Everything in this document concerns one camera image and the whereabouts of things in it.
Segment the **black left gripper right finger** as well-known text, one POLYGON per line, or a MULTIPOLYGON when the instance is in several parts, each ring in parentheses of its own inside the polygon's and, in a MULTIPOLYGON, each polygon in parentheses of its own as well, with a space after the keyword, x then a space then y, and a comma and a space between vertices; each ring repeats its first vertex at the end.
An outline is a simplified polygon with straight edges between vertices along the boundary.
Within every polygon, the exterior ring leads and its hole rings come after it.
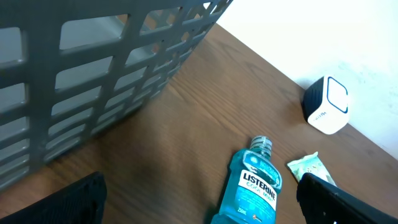
POLYGON ((392 217, 307 172, 297 186, 297 201, 307 223, 397 224, 392 217))

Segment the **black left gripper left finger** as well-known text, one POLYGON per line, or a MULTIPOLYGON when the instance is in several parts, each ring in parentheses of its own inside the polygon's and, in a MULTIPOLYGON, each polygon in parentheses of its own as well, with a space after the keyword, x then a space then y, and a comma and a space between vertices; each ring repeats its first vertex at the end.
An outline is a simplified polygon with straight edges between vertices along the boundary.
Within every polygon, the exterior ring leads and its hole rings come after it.
POLYGON ((107 188, 94 172, 38 202, 1 219, 1 224, 101 224, 107 188))

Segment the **teal wet wipes pack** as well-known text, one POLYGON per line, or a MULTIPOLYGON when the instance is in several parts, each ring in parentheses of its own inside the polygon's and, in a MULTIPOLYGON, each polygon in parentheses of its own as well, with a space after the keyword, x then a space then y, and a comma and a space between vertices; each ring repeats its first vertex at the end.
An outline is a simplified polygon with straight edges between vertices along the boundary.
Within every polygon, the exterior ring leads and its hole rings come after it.
POLYGON ((318 152, 304 156, 298 160, 287 163, 292 175, 297 182, 300 182, 307 172, 321 178, 322 180, 336 186, 331 174, 318 157, 318 152))

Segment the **blue Listerine mouthwash bottle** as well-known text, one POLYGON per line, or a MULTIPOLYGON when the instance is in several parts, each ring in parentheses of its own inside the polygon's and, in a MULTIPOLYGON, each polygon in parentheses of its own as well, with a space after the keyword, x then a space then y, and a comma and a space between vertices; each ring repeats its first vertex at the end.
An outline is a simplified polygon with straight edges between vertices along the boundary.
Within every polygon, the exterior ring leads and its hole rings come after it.
POLYGON ((235 153, 219 212, 211 224, 274 224, 282 176, 271 163, 272 141, 256 136, 235 153))

